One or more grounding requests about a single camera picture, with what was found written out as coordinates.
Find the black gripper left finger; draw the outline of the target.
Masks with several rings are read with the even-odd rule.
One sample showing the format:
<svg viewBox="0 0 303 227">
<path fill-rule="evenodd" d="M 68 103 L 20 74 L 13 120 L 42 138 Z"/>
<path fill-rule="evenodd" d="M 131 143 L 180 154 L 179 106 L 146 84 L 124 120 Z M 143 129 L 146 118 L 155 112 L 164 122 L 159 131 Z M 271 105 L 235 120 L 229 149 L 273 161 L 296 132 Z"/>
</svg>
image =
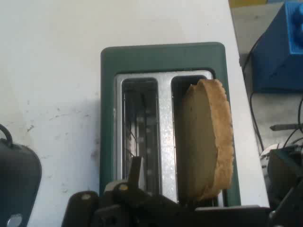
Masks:
<svg viewBox="0 0 303 227">
<path fill-rule="evenodd" d="M 94 191 L 73 194 L 64 214 L 63 227 L 189 227 L 194 214 L 162 195 L 139 188 L 141 157 L 131 159 L 125 182 L 103 196 Z"/>
</svg>

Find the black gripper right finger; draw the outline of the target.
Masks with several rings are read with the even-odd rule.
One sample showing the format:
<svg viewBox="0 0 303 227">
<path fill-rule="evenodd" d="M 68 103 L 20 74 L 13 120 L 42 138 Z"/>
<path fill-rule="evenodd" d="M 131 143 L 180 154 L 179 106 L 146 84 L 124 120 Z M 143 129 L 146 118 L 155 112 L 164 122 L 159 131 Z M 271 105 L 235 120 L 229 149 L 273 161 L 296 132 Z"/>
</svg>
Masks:
<svg viewBox="0 0 303 227">
<path fill-rule="evenodd" d="M 287 193 L 278 207 L 270 212 L 269 227 L 303 226 L 303 184 L 299 183 Z"/>
</svg>

